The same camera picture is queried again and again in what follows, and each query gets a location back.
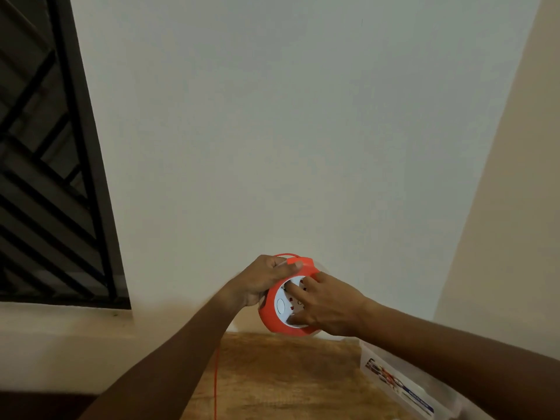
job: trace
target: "printed label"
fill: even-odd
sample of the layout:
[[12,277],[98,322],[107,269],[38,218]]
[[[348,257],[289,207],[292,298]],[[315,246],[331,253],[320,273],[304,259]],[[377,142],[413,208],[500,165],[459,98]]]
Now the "printed label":
[[399,395],[404,401],[409,403],[409,405],[421,415],[428,419],[433,417],[433,408],[430,405],[404,386],[399,379],[393,376],[393,374],[390,374],[384,367],[381,367],[373,358],[370,358],[366,363],[366,368],[375,373],[380,381],[392,389],[392,391]]

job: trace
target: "forearm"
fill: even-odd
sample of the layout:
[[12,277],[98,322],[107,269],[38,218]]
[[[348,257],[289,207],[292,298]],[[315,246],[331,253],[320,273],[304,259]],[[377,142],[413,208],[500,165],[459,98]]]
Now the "forearm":
[[100,395],[80,420],[179,419],[242,306],[227,286],[221,289],[171,339]]
[[450,329],[373,301],[356,333],[421,368],[501,419],[557,415],[560,362],[495,340]]

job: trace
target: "hand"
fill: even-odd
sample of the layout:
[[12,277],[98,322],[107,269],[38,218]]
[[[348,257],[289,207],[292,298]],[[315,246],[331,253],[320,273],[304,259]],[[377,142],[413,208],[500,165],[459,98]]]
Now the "hand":
[[291,315],[288,323],[307,324],[334,336],[356,336],[360,310],[370,300],[331,275],[317,273],[315,278],[304,278],[306,291],[291,282],[284,285],[289,294],[304,304],[304,310]]
[[242,298],[243,306],[255,305],[274,284],[284,278],[296,275],[304,266],[298,261],[284,264],[285,258],[260,255],[251,265],[236,275],[226,285],[228,290]]

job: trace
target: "right hand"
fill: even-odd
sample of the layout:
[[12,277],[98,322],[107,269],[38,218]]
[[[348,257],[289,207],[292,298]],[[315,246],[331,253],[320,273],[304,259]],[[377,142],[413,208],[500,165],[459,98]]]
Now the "right hand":
[[304,309],[292,314],[288,323],[310,325],[334,336],[356,336],[362,307],[373,301],[331,275],[321,272],[315,278],[304,278],[306,291],[292,282],[284,286],[286,292],[304,304]]

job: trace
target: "black metal grill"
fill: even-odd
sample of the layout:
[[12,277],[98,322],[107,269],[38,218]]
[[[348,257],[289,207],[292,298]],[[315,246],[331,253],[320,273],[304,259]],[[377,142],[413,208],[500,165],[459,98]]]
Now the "black metal grill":
[[[69,67],[68,54],[64,44],[64,35],[60,24],[60,13],[56,0],[46,0],[50,21],[52,25],[52,36],[55,42],[55,49],[48,52],[43,62],[38,65],[37,70],[27,86],[19,94],[9,111],[4,115],[0,122],[0,144],[6,149],[17,153],[19,158],[32,167],[35,174],[40,175],[50,181],[50,183],[60,189],[68,200],[72,201],[75,209],[88,212],[91,217],[91,224],[94,233],[92,234],[81,226],[77,221],[72,219],[67,211],[61,209],[57,204],[53,203],[49,197],[41,192],[41,189],[34,187],[27,180],[20,176],[10,166],[0,163],[0,174],[6,182],[17,188],[22,194],[26,195],[37,206],[48,213],[49,217],[63,225],[70,233],[78,237],[88,247],[97,251],[99,254],[101,269],[95,267],[91,262],[87,261],[84,256],[78,253],[78,250],[69,247],[62,239],[58,238],[39,220],[32,218],[29,212],[21,206],[10,200],[7,195],[0,195],[0,207],[10,215],[14,221],[25,225],[27,230],[34,233],[44,243],[62,254],[73,265],[78,267],[80,271],[87,273],[96,282],[102,285],[103,294],[92,291],[87,284],[81,283],[76,277],[72,277],[64,268],[57,265],[56,262],[49,259],[33,245],[25,241],[22,236],[16,235],[5,225],[0,225],[0,238],[4,239],[10,246],[21,254],[33,260],[44,271],[63,283],[64,291],[60,291],[60,287],[47,283],[37,274],[33,274],[21,263],[18,263],[8,254],[0,251],[0,301],[15,302],[37,302],[50,304],[69,304],[80,306],[96,306],[96,307],[118,307],[123,309],[130,308],[130,302],[127,295],[118,295],[113,275],[113,267],[111,265],[111,257],[105,238],[104,224],[102,221],[99,202],[96,194],[96,187],[91,172],[90,157],[86,149],[84,133],[78,110],[77,96],[72,81],[71,71]],[[41,91],[46,76],[55,68],[60,68],[60,75],[66,95],[67,112],[56,119],[52,128],[38,144],[34,150],[21,142],[16,135],[10,130],[17,122],[21,115],[24,115],[24,109],[30,102],[32,97]],[[43,157],[50,147],[57,141],[62,130],[71,126],[74,136],[74,145],[78,163],[66,176],[61,176],[57,171],[43,161]],[[73,180],[81,174],[83,187],[86,195],[72,186]],[[8,272],[17,276],[32,291],[22,291],[18,285],[9,279]]]

